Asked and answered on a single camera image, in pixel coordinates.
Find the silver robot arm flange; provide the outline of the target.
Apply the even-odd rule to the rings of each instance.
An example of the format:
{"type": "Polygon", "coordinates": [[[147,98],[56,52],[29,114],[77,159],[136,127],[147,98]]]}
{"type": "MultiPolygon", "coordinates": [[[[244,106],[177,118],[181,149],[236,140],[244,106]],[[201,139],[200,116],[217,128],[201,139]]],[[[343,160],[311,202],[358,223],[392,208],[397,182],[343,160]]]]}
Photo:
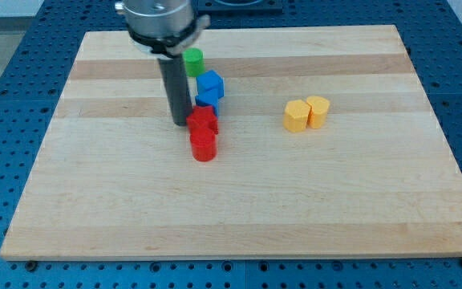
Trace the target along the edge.
{"type": "Polygon", "coordinates": [[[197,15],[190,0],[121,0],[114,7],[135,46],[159,59],[182,55],[210,26],[210,17],[197,15]]]}

